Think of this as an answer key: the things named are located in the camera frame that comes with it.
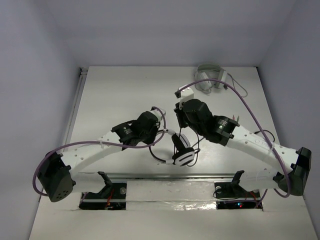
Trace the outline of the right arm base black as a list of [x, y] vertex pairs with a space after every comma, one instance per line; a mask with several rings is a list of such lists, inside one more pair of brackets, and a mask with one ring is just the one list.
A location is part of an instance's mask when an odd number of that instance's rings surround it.
[[218, 210], [263, 209], [260, 192], [246, 191], [242, 188], [240, 177], [244, 170], [237, 171], [229, 182], [216, 182], [212, 196], [217, 200]]

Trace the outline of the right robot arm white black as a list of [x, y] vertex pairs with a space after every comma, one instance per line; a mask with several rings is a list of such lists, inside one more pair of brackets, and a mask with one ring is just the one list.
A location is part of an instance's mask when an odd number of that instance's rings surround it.
[[267, 143], [235, 120], [213, 115], [199, 99], [176, 103], [174, 112], [181, 128], [189, 127], [211, 143], [246, 153], [271, 167], [258, 172], [237, 171], [230, 185], [235, 196], [259, 189], [280, 189], [293, 196], [304, 194], [312, 160], [308, 148], [296, 150]]

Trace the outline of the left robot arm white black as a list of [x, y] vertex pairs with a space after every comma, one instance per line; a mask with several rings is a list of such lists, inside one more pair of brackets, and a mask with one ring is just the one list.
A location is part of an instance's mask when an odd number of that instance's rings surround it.
[[165, 110], [152, 107], [137, 119], [114, 126], [97, 140], [79, 141], [49, 151], [35, 170], [33, 181], [43, 187], [40, 195], [52, 203], [65, 199], [78, 186], [76, 176], [86, 167], [126, 149], [143, 149], [159, 142], [160, 124], [166, 123]]

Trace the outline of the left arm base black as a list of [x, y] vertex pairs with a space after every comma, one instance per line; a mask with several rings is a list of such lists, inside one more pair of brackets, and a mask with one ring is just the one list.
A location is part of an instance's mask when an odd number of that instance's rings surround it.
[[122, 211], [126, 210], [126, 182], [112, 182], [106, 173], [98, 174], [104, 181], [104, 186], [99, 192], [83, 192], [79, 202], [81, 210], [88, 211]]

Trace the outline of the black white headphones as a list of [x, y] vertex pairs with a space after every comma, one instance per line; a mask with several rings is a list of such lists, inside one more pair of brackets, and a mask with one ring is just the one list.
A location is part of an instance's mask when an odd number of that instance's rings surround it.
[[159, 135], [159, 134], [170, 135], [173, 146], [175, 148], [175, 151], [170, 159], [162, 159], [162, 158], [157, 157], [153, 153], [152, 148], [149, 147], [148, 148], [149, 153], [159, 163], [183, 167], [183, 166], [187, 166], [188, 164], [191, 164], [195, 160], [196, 150], [193, 147], [191, 147], [191, 144], [185, 134], [176, 133], [172, 129], [159, 130], [157, 132], [157, 135]]

